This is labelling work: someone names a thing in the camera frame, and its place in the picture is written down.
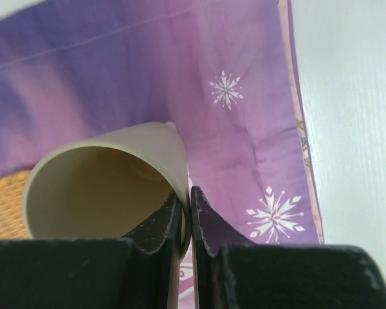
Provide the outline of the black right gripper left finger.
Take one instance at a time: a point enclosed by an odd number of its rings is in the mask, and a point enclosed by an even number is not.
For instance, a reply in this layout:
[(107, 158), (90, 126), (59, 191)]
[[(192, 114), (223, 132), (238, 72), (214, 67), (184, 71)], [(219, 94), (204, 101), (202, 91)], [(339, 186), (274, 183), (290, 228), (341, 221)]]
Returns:
[(0, 308), (176, 308), (181, 202), (121, 238), (0, 241)]

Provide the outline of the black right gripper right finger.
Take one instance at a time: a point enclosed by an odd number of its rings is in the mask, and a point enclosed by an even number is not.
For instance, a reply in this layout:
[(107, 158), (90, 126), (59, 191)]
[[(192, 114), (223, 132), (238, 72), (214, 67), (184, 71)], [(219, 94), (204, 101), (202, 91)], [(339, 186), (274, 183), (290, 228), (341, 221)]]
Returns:
[(197, 308), (386, 308), (386, 283), (363, 249), (258, 245), (191, 189)]

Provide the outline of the beige paper cup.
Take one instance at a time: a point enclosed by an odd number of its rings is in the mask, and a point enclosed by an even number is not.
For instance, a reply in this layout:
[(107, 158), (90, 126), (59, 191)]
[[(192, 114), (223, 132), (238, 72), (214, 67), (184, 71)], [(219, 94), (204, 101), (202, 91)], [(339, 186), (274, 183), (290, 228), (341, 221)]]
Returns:
[(176, 126), (147, 122), (64, 145), (38, 161), (22, 197), (32, 239), (118, 238), (181, 202), (181, 253), (190, 243), (187, 154)]

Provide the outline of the round woven wicker plate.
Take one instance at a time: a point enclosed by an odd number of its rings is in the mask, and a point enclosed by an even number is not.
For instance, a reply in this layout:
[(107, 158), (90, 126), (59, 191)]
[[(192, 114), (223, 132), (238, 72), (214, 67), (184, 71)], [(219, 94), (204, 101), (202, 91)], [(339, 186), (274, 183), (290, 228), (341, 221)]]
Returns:
[(26, 239), (22, 194), (30, 171), (19, 171), (0, 179), (0, 240)]

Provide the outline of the purple printed cloth placemat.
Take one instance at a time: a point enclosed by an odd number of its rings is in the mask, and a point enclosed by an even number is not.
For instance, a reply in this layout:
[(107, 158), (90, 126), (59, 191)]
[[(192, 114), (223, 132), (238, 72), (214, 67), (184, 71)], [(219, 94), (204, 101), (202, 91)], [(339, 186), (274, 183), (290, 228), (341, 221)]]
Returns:
[(44, 1), (0, 21), (0, 179), (147, 122), (250, 241), (319, 244), (278, 1)]

